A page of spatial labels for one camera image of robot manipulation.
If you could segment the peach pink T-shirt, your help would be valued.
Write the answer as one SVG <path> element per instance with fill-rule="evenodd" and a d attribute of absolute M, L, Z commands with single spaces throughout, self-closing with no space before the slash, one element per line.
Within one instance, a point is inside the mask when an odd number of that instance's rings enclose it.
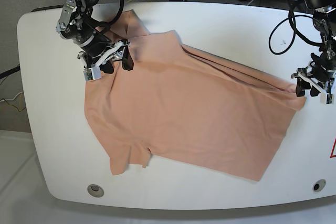
<path fill-rule="evenodd" d="M 108 36 L 130 41 L 134 68 L 87 82 L 85 117 L 112 174 L 156 155 L 261 180 L 306 102 L 294 84 L 151 34 L 133 11 Z"/>

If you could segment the red warning triangle sticker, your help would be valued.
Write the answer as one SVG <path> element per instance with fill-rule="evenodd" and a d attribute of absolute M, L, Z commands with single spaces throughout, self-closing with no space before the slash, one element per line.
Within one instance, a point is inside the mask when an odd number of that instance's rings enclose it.
<path fill-rule="evenodd" d="M 336 157 L 336 139 L 333 143 L 332 151 L 331 151 L 331 154 L 330 154 L 330 158 L 334 158 L 334 157 Z"/>

